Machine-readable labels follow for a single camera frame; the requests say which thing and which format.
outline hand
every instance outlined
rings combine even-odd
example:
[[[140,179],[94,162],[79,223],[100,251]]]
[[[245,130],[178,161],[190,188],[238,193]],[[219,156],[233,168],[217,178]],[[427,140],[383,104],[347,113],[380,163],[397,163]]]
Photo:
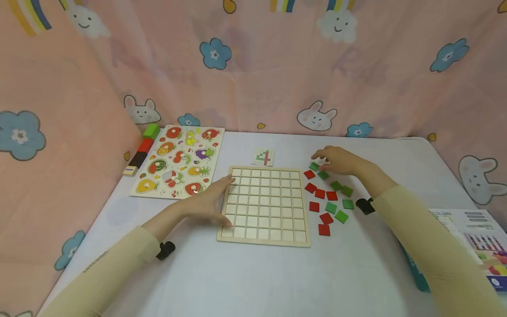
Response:
[[[213,219],[223,226],[232,226],[229,219],[218,211],[216,205],[225,189],[234,180],[232,175],[227,175],[212,183],[204,192],[181,200],[179,204],[181,204],[183,216]]]
[[[326,146],[322,150],[318,150],[312,155],[312,160],[317,157],[329,162],[319,167],[319,170],[330,171],[339,175],[353,175],[358,176],[362,171],[374,165],[372,162],[367,161],[351,152],[344,150],[341,147]]]

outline white table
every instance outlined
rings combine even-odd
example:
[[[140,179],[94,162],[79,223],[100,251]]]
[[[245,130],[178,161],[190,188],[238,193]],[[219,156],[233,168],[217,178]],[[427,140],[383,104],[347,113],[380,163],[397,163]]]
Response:
[[[430,208],[476,208],[433,147],[422,138],[368,139],[226,132],[213,180],[231,165],[250,165],[254,148],[276,149],[275,167],[308,169],[310,155],[342,146],[380,165]],[[369,198],[353,177],[354,202]],[[323,188],[318,178],[312,180]],[[106,249],[172,200],[134,198],[123,177],[45,306]],[[316,200],[310,194],[307,201]],[[320,214],[308,212],[312,246],[290,248],[218,242],[216,226],[182,222],[169,240],[176,251],[138,272],[107,312],[111,316],[434,316],[418,291],[396,238],[376,214],[356,208],[345,225],[318,235]],[[507,305],[507,297],[502,296]]]

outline green wooden block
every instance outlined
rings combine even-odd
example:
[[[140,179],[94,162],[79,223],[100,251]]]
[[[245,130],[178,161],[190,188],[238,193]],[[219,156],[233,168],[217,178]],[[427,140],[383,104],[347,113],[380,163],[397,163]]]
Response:
[[[336,209],[338,208],[338,206],[336,206],[335,204],[333,203],[330,203],[328,202],[326,205],[325,205],[325,211],[327,212],[330,212],[332,214],[334,214],[336,212]]]
[[[352,200],[343,199],[342,202],[343,202],[343,207],[345,209],[354,209],[354,202]]]
[[[313,169],[313,171],[315,171],[315,172],[318,170],[318,167],[319,167],[319,165],[315,162],[310,164],[310,169]]]
[[[344,224],[348,219],[348,215],[346,213],[344,213],[343,211],[339,210],[338,213],[336,214],[335,218],[338,219],[339,222]]]
[[[342,184],[340,184],[340,182],[338,182],[338,181],[334,181],[334,182],[332,182],[330,185],[331,185],[331,188],[332,188],[335,192],[339,191],[339,190],[340,190],[340,189],[342,189],[342,187],[343,187],[343,186],[342,186]]]
[[[325,171],[320,171],[317,173],[317,175],[323,180],[327,180],[329,178],[329,174]]]
[[[150,138],[155,140],[160,133],[160,127],[158,124],[150,123],[148,125],[148,128],[146,128],[146,131],[142,134],[142,138]]]
[[[354,191],[352,188],[348,187],[348,186],[343,186],[342,189],[341,189],[342,193],[348,197],[351,197],[352,196],[352,192]]]

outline pattern card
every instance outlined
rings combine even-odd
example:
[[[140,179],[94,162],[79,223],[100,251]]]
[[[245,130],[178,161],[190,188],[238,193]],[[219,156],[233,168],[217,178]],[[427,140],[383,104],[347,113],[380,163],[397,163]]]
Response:
[[[232,166],[222,214],[233,224],[219,227],[225,242],[310,247],[305,195],[298,169]]]
[[[275,150],[255,149],[253,152],[252,165],[273,166]]]
[[[204,191],[213,179],[224,132],[166,125],[137,172],[130,196],[185,199]]]

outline pink fabric backdrop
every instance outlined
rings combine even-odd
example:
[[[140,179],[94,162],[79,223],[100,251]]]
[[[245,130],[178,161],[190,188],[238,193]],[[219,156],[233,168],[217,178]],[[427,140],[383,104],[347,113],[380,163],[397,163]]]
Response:
[[[40,307],[59,275],[55,260],[80,237],[62,254],[63,242],[86,231],[120,176],[122,153],[135,151],[127,115],[141,130],[179,122],[425,137],[507,228],[502,0],[59,2],[41,4],[52,28],[37,32],[29,29],[43,26],[37,12],[18,11],[26,30],[0,5],[0,111],[32,111],[47,141],[29,161],[0,153],[11,180],[1,185],[0,277],[9,291],[0,311]],[[122,136],[111,142],[111,131]],[[24,142],[18,131],[4,142],[11,137]]]

